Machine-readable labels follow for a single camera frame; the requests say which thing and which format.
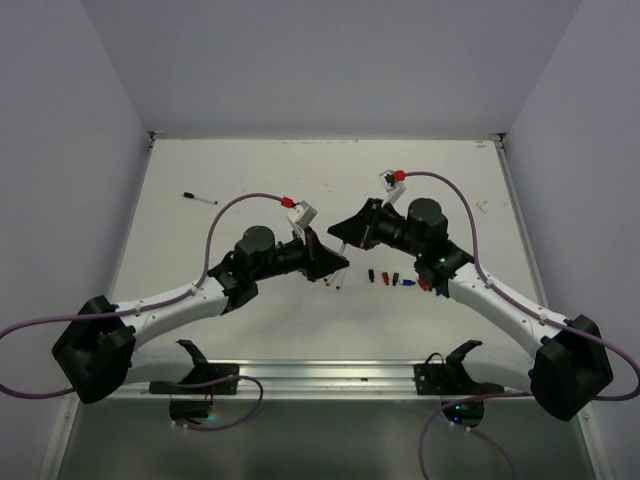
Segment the black marker pen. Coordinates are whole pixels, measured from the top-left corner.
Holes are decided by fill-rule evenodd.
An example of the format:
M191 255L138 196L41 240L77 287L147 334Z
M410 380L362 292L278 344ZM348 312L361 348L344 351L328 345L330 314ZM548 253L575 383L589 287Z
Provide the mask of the black marker pen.
M335 286L336 290L341 290L342 289L342 286L343 286L347 271L348 271L348 269L345 268L344 270L342 270L340 272L339 278L338 278L336 286Z
M203 202L203 203L207 203L207 204L211 204L211 205L218 205L219 204L217 200L211 200L211 199L208 199L208 198L204 198L204 197L198 196L198 195L196 195L194 193L191 193L191 192L183 192L182 196L185 199L199 201L199 202Z

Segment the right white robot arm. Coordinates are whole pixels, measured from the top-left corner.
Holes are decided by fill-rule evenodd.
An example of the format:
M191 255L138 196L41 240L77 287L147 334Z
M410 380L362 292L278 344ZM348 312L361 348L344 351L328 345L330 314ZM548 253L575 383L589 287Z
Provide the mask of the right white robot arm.
M532 395L553 417L568 421L613 380L596 323L573 320L508 289L479 270L474 256L448 235L448 220L432 199L419 198L400 215L370 198L354 216L329 227L330 235L362 250L379 244L414 257L414 269L428 287L480 314L527 354L517 361L482 351L469 340L426 377L446 382L456 393L498 385Z

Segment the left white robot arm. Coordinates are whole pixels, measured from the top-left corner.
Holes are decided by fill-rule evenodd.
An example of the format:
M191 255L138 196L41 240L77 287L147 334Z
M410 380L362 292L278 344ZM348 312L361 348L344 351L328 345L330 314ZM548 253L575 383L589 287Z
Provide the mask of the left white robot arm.
M54 344L52 355L84 404L131 383L175 383L185 392L197 392L212 378L198 348L179 340L158 353L152 340L243 307L257 296L263 280L298 272L315 282L348 265L310 227L282 243L268 227L254 226L219 264L187 285L120 304L103 296L87 301Z

